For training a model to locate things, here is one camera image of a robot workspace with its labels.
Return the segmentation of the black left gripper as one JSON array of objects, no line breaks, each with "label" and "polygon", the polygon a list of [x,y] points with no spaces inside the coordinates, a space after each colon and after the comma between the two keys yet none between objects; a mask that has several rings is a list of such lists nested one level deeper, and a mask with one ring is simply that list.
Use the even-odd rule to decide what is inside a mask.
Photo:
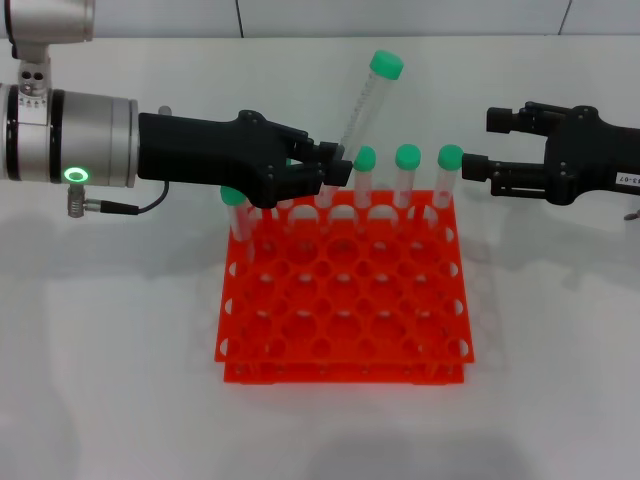
[{"label": "black left gripper", "polygon": [[138,123],[139,178],[230,187],[258,208],[343,187],[352,171],[338,143],[316,144],[255,111],[228,122],[141,113]]}]

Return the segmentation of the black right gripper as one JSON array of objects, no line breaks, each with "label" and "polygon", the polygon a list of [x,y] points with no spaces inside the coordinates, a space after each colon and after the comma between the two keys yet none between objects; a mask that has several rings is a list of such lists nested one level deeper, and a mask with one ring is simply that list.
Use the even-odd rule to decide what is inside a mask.
[{"label": "black right gripper", "polygon": [[533,101],[517,112],[491,107],[486,131],[548,137],[544,165],[463,154],[462,178],[489,181],[492,196],[570,205],[591,191],[639,194],[639,130],[603,121],[594,107],[570,110]]}]

